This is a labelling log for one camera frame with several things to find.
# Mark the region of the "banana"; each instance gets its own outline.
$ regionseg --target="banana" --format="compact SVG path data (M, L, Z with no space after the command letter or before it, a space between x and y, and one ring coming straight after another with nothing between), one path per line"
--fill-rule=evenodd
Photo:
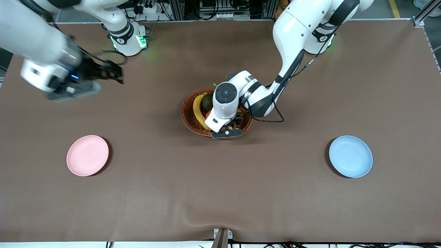
M193 113L194 113L194 116L196 116L196 119L198 120L199 124L201 124L205 130L211 131L211 129L207 125L205 125L205 117L202 115L202 112L201 112L202 98L204 98L204 96L206 94L207 94L206 92L202 93L194 99Z

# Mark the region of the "round button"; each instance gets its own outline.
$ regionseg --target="round button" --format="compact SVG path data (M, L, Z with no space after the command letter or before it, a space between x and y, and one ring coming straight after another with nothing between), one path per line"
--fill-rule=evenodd
M220 93L223 97L227 98L231 95L231 89L228 87L224 87L220 90Z

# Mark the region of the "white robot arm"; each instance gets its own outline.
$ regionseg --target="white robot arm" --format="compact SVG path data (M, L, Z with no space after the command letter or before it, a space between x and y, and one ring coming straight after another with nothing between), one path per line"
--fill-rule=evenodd
M61 31L46 23L60 8L73 6L99 18L111 33L114 46L131 56L146 48L144 26L128 22L115 6L127 0L2 0L0 47L25 57L21 76L53 101L96 93L94 79L123 83L122 68L107 60L95 63L90 55Z
M73 7L100 20L111 34L115 49L133 56L147 49L148 29L137 22L129 22L123 11L116 7L125 2L127 0L81 0Z
M337 27L349 20L360 5L366 9L372 2L373 0L293 0L273 27L274 42L282 57L282 69L274 82L266 88L248 71L230 75L226 82L216 87L213 110L205 124L218 133L235 118L239 104L252 117L267 116L295 75L305 50L313 54L326 50ZM225 129L216 136L240 134L241 132Z

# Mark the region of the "brown basket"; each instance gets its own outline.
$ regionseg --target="brown basket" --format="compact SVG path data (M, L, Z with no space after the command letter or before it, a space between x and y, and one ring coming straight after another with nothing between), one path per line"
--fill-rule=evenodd
M199 135L202 135L205 137L211 137L211 131L205 130L202 127L202 125L199 124L198 120L196 119L196 117L194 116L194 113L193 113L194 99L204 92L206 92L208 94L213 94L214 89L209 89L209 88L200 89L200 90L197 90L197 91L191 93L184 100L184 103L182 104L181 117L182 117L182 120L184 121L185 125L187 126L187 128L190 129L193 133L196 133L196 134L199 134ZM247 110L245 108L243 108L242 106L240 106L239 108L242 110L242 112L247 112ZM238 126L238 128L242 129L242 131L245 133L245 131L248 130L251 123L253 122L253 119L251 118L249 113L243 114L242 118L243 118L242 123Z

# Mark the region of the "wire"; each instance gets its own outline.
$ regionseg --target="wire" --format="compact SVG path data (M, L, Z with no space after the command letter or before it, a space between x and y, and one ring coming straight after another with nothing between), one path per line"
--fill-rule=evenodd
M277 21L276 19L274 19L272 17L264 17L264 19L270 19L270 20L273 20L274 22Z
M62 34L66 35L63 31L61 31L61 29L58 27L58 25L57 25L55 22L53 22L52 24L53 24L53 26L54 26L58 31L60 31ZM101 61L101 62L103 62L103 63L107 63L107 61L105 61L105 60L103 60L103 59L100 59L100 58L98 58L97 56L91 54L90 52L88 52L87 50L85 50L84 48L82 48L81 46L78 46L78 47L80 48L81 51L83 51L85 54L91 56L92 58L94 58L94 59L96 59L96 60L99 60L99 61ZM117 65L122 65L122 64L127 63L127 56L124 55L124 54L122 54L122 53L120 53L120 52L118 52L118 51L102 50L101 52L104 52L104 53L117 53L117 54L122 55L122 56L124 57L124 61L123 61L122 63L120 63L120 64L117 64Z
M256 117L253 116L253 113L252 113L252 111L251 111L251 105L250 105L250 103L249 103L249 101L248 101L248 99L247 99L247 104L248 104L248 108L249 108L249 109L248 109L248 112L250 112L251 118L252 118L253 120L260 121L260 122L270 122L270 123L280 123L280 122L284 122L284 121L285 121L285 118L283 118L282 113L280 113L279 109L277 108L277 104L276 104L276 102L274 101L274 95L272 96L271 101L272 101L272 104L274 104L274 107L276 108L276 111L277 111L277 113L279 114L280 118L282 118L281 120L260 120L260 119L257 119Z
M422 244L422 243L412 243L412 242L407 242L407 241L403 241L400 243L396 243L396 244L391 244L391 245L383 245L384 248L390 248L396 245L413 245L413 246L420 246L423 248L430 248L430 246L426 245L426 244Z
M237 6L233 4L233 0L230 0L230 5L231 7L237 9L237 10L246 10L250 7L250 2L248 2L248 4L246 6Z
M292 76L289 76L289 77L284 78L284 79L279 83L279 84L280 84L279 87L284 87L284 83L285 83L285 82L287 82L288 80L290 80L290 79L296 77L296 76L299 75L301 72L303 72L303 70L305 70L306 67L310 66L310 65L312 64L312 62L314 62L314 60L315 60L315 59L317 58L317 56L320 54L320 51L322 51L323 48L325 47L325 45L328 43L328 40L329 40L329 39L335 34L335 32L337 31L337 29L338 29L339 27L340 27L340 26L337 26L337 28L334 29L334 31L331 32L331 33L329 34L329 38L328 38L326 41L323 42L323 45L321 46L320 50L319 50L318 53L315 55L315 57L314 57L313 59L311 59L307 64L305 64L305 66L304 66L299 72L295 73L295 74L292 75ZM250 103L248 102L248 99L247 99L248 111L250 112L251 118L253 118L253 120L260 121L260 122L271 122L271 123L280 123L280 122L284 122L285 119L284 119L283 115L280 113L279 109L277 108L277 104L276 104L276 102L275 102L275 100L274 100L274 97L275 97L275 95L273 94L273 96L272 96L272 98L271 98L271 101L273 102L273 104L274 104L274 108L276 109L277 113L278 113L279 116L282 118L281 120L260 120L260 119L256 119L256 118L253 116L253 113L251 112L251 105L250 105ZM305 246L303 246L303 245L301 245L301 244L298 244L298 243L295 243L295 242L291 242L291 243L294 244L294 245L295 245L296 247L298 247L298 248L306 248Z
M193 14L202 21L208 21L210 19L212 19L213 17L215 17L217 15L217 12L219 11L219 3L217 2L218 0L213 0L214 1L214 5L213 5L213 13L211 14L211 16L207 19L201 17L197 12L196 9L201 9L201 7L199 7L197 5L198 0L193 0Z
M124 61L121 63L118 63L117 65L123 65L123 64L127 63L127 61L128 61L128 58L126 55L124 55L118 51L115 51L115 50L101 50L101 52L97 52L93 56L95 57L95 56L99 56L99 55L105 54L105 53L116 53L116 54L121 55L124 58Z
M328 24L329 22L325 22L325 23L323 23L323 24L320 24L320 25L318 25L317 27L316 27L316 29L317 28L319 28L319 27L323 27L324 25L326 25L326 24Z
M161 6L161 8L164 10L164 14L165 16L170 20L173 21L173 18L171 18L171 16L169 15L169 13L167 12L167 9L165 8L165 4L162 0L158 0L159 5Z
M124 4L122 4L122 6L123 6L123 8L124 8L124 11L126 12L126 17L127 17L127 19L135 21L135 20L136 20L136 17L131 16L131 15L129 16L129 14L127 13L126 6L125 6Z
M155 27L155 22L153 21L152 28L150 29L150 32L149 32L149 35L147 36L147 38L150 38L150 36L152 36L154 27Z

